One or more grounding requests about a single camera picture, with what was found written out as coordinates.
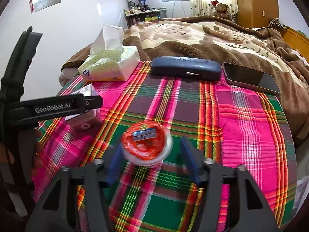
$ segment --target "plaid tablecloth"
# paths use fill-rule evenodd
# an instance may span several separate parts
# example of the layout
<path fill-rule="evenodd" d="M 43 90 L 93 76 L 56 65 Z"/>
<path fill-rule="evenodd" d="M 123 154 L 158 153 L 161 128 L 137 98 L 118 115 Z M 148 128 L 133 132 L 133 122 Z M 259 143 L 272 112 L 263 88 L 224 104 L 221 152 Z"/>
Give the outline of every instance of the plaid tablecloth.
<path fill-rule="evenodd" d="M 63 119 L 42 122 L 45 165 L 34 178 L 36 200 L 62 165 L 84 166 L 100 158 L 132 124 L 161 122 L 170 129 L 173 150 L 155 168 L 125 161 L 120 180 L 104 189 L 116 231 L 190 231 L 203 189 L 188 178 L 179 141 L 186 135 L 205 157 L 226 166 L 245 164 L 274 211 L 278 225 L 291 218 L 296 188 L 296 159 L 289 127 L 278 100 L 263 93 L 214 83 L 149 74 L 140 62 L 126 82 L 94 82 L 103 97 L 103 123 L 83 133 Z M 59 94 L 85 85 L 76 76 Z M 85 191 L 78 189 L 84 209 Z M 223 187 L 219 225 L 224 229 L 228 188 Z"/>

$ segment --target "blanket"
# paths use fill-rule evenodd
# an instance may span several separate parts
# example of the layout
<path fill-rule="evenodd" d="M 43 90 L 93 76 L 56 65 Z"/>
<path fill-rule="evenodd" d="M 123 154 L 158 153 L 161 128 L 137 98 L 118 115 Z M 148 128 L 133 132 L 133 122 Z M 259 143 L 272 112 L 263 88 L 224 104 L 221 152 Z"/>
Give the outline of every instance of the blanket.
<path fill-rule="evenodd" d="M 190 231 L 203 189 L 191 183 L 180 154 L 186 135 L 204 156 L 226 166 L 247 166 L 262 189 L 278 225 L 288 222 L 295 198 L 296 161 L 291 133 L 278 103 L 270 95 L 218 82 L 150 74 L 150 63 L 140 62 L 126 82 L 93 82 L 103 97 L 103 123 L 76 133 L 63 118 L 44 121 L 41 154 L 44 167 L 34 178 L 35 198 L 60 166 L 84 166 L 101 158 L 132 124 L 161 122 L 173 137 L 171 154 L 149 169 L 127 161 L 119 181 L 104 189 L 115 231 Z M 59 93 L 85 85 L 76 76 Z M 227 219 L 228 188 L 222 189 L 218 231 Z M 78 188 L 81 213 L 86 192 Z"/>
<path fill-rule="evenodd" d="M 256 31 L 211 16 L 161 19 L 124 30 L 123 44 L 137 46 L 142 61 L 186 56 L 267 72 L 281 91 L 280 102 L 294 141 L 301 143 L 309 133 L 309 66 L 291 52 L 273 28 Z M 79 67 L 90 47 L 71 57 L 62 69 Z"/>

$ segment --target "black phone screen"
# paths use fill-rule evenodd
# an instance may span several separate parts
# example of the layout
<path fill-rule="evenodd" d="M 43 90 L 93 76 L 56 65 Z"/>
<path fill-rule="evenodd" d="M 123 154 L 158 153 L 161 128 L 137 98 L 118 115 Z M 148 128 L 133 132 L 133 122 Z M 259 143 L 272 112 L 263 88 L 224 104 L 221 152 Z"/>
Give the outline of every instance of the black phone screen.
<path fill-rule="evenodd" d="M 280 93 L 274 78 L 268 73 L 229 63 L 223 63 L 223 66 L 229 80 L 262 87 Z"/>

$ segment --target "smartphone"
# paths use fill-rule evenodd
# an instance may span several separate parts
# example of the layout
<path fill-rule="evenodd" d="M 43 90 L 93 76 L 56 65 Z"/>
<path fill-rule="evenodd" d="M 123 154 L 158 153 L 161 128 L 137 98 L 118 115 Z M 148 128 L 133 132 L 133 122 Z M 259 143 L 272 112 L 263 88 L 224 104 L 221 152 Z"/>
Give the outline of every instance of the smartphone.
<path fill-rule="evenodd" d="M 229 63 L 223 63 L 222 66 L 225 79 L 229 85 L 280 96 L 279 87 L 272 75 Z"/>

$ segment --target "brown blanket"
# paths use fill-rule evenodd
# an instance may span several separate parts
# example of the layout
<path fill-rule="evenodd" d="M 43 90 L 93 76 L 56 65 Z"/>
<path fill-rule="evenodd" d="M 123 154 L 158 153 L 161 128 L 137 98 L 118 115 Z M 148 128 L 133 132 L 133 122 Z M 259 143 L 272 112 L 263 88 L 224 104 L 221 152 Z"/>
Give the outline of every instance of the brown blanket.
<path fill-rule="evenodd" d="M 186 56 L 267 72 L 280 88 L 294 141 L 304 140 L 309 133 L 309 66 L 291 53 L 275 29 L 255 31 L 211 16 L 164 19 L 124 30 L 123 44 L 137 46 L 142 61 Z M 90 46 L 71 57 L 62 69 L 79 67 L 88 57 Z"/>

